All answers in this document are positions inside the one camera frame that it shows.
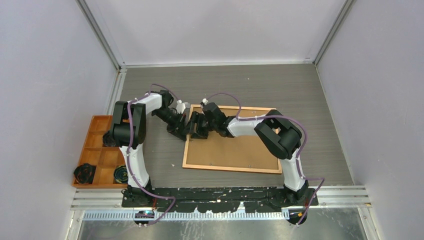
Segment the orange wooden picture frame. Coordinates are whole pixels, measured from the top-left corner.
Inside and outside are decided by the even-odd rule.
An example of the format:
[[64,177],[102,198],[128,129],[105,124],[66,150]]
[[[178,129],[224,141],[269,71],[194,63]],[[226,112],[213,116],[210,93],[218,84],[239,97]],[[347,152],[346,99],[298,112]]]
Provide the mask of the orange wooden picture frame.
[[240,113],[245,121],[237,121],[231,130],[236,136],[222,137],[211,131],[206,139],[187,136],[182,167],[186,169],[233,171],[247,173],[281,174],[280,160],[273,156],[257,136],[254,128],[259,116],[271,111],[266,107],[242,107],[221,105],[227,116]]

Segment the black tape roll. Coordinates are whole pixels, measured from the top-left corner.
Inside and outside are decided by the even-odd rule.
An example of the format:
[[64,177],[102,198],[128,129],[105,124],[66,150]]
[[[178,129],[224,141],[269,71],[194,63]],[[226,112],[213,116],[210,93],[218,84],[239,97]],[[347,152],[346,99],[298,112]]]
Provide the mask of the black tape roll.
[[73,171],[75,181],[80,185],[92,184],[96,172],[96,166],[89,163],[79,165]]
[[110,131],[105,132],[104,135],[102,136],[102,145],[103,145],[103,147],[116,147],[117,146],[116,141],[112,137]]

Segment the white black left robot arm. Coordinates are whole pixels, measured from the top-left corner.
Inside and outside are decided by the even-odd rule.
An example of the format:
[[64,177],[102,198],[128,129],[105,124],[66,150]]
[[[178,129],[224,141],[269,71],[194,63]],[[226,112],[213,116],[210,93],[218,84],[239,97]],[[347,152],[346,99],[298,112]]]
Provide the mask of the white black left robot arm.
[[167,131],[186,140],[185,111],[188,103],[173,95],[170,90],[149,91],[142,97],[117,101],[114,105],[109,134],[119,147],[125,161],[128,180],[127,193],[141,207],[148,207],[154,198],[147,172],[143,147],[147,135],[147,116],[152,114],[167,124]]

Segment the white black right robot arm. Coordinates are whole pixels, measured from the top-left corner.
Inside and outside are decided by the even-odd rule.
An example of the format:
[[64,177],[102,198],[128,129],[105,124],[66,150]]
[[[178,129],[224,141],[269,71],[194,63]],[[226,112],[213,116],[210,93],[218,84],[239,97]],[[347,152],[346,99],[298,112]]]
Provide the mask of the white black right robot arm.
[[207,139],[210,132],[224,138],[259,137],[267,150],[282,166],[284,184],[281,197],[291,205],[299,205],[306,197],[309,182],[300,163],[305,134],[294,125],[294,120],[272,109],[259,116],[241,117],[225,113],[214,103],[201,104],[201,112],[193,112],[185,127],[185,134],[196,139]]

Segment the black tape roll upper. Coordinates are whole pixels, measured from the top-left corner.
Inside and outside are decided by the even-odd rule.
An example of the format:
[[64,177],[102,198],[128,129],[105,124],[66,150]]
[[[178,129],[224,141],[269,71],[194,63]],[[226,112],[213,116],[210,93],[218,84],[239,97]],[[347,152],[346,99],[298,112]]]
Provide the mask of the black tape roll upper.
[[102,136],[102,145],[103,145],[103,147],[116,147],[117,146],[116,141],[112,137],[110,131],[105,132],[104,135]]

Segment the brown backing board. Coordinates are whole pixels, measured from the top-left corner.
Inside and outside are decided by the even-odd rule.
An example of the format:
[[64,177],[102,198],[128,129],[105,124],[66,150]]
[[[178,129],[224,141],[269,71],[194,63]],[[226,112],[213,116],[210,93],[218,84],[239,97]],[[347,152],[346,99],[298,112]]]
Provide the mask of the brown backing board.
[[281,174],[280,161],[257,136],[222,137],[215,131],[207,139],[187,136],[182,167],[214,171]]

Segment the dark striped tape roll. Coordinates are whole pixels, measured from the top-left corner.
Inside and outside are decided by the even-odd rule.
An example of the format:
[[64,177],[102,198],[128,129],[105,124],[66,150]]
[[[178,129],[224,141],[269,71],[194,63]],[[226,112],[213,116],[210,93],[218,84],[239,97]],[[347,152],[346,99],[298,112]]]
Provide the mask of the dark striped tape roll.
[[129,179],[127,167],[125,165],[117,166],[113,172],[113,178],[117,184],[127,184]]

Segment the black tape roll lower left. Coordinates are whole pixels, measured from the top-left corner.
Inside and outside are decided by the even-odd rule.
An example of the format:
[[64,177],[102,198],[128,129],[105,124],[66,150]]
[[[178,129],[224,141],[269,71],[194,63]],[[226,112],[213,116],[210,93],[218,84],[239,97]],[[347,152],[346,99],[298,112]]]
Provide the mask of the black tape roll lower left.
[[92,184],[96,172],[96,166],[89,163],[79,165],[73,171],[75,181],[80,185]]

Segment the orange compartment tray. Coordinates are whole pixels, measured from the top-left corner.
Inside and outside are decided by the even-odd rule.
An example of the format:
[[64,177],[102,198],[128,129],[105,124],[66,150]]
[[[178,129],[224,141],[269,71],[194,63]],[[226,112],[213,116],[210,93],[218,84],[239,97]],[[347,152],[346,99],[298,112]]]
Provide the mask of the orange compartment tray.
[[124,156],[118,147],[105,146],[103,135],[110,129],[111,115],[94,115],[91,118],[78,166],[89,164],[94,167],[91,180],[80,183],[76,178],[72,186],[78,189],[125,189],[126,183],[114,178],[115,169],[125,164]]

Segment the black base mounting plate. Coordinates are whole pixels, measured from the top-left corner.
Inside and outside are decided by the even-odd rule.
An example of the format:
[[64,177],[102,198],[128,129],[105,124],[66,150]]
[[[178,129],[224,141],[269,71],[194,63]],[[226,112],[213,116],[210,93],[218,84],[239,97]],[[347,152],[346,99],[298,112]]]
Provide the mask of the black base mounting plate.
[[148,192],[130,186],[123,189],[122,207],[145,207],[171,213],[234,213],[243,207],[247,213],[273,213],[286,207],[305,209],[308,205],[318,205],[318,200],[312,198],[315,189],[311,187],[298,195],[276,186],[157,187]]

